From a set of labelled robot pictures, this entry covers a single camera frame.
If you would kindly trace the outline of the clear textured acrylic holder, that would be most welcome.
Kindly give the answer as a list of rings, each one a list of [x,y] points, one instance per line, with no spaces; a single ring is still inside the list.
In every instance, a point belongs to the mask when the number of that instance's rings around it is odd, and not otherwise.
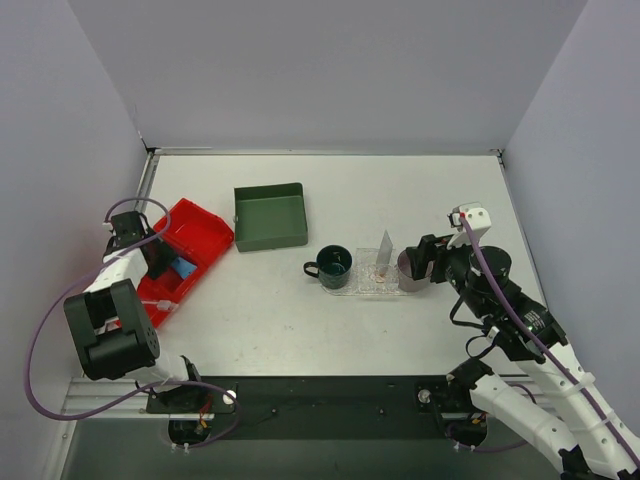
[[[355,253],[355,294],[358,296],[397,296],[399,276],[398,252],[392,249],[386,264],[378,264],[378,249],[358,248]]]

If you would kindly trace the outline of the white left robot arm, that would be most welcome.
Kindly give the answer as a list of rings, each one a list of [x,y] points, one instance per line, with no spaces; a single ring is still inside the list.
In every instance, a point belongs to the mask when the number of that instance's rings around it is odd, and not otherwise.
[[[205,387],[195,364],[184,355],[161,351],[147,313],[170,313],[178,302],[166,294],[153,298],[138,293],[143,280],[158,280],[164,274],[183,280],[182,268],[193,271],[194,266],[154,236],[142,213],[117,214],[109,225],[111,238],[98,275],[63,304],[82,369],[91,380],[175,380],[170,400],[183,411],[196,410],[204,402]]]

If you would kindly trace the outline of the blue toothpaste tube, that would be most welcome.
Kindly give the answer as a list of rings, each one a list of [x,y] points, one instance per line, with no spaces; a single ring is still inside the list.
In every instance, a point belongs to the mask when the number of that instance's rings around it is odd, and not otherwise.
[[[197,266],[190,261],[177,257],[172,263],[171,268],[176,272],[176,274],[181,279],[188,278],[191,274],[193,274],[197,270]]]

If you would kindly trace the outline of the white orange toothpaste tube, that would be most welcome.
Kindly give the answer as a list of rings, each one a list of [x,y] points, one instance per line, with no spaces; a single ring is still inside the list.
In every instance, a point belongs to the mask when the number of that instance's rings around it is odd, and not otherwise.
[[[393,242],[387,230],[384,231],[374,264],[373,278],[377,283],[386,281],[391,263]]]

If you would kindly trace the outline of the grey mug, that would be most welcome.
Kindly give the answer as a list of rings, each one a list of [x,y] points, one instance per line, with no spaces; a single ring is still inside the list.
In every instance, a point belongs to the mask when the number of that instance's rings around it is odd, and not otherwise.
[[[403,250],[397,258],[397,270],[399,289],[408,293],[417,293],[421,290],[424,290],[430,284],[433,263],[429,263],[426,270],[426,276],[424,278],[420,280],[414,280],[412,278],[411,265],[408,255],[406,251]]]

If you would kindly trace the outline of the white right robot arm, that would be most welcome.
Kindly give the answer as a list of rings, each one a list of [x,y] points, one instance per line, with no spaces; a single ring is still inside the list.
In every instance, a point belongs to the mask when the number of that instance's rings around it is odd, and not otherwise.
[[[471,403],[542,454],[563,479],[636,479],[639,438],[604,400],[550,311],[510,277],[510,255],[475,234],[425,235],[406,255],[413,279],[448,283],[499,348],[551,403],[547,412],[499,379],[475,355],[449,375]]]

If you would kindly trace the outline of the dark green mug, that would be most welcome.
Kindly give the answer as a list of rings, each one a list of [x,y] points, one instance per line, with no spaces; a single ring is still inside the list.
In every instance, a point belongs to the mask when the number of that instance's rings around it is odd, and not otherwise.
[[[337,290],[348,283],[352,265],[353,257],[345,247],[328,245],[318,252],[314,261],[303,265],[303,272],[317,279],[324,288]]]

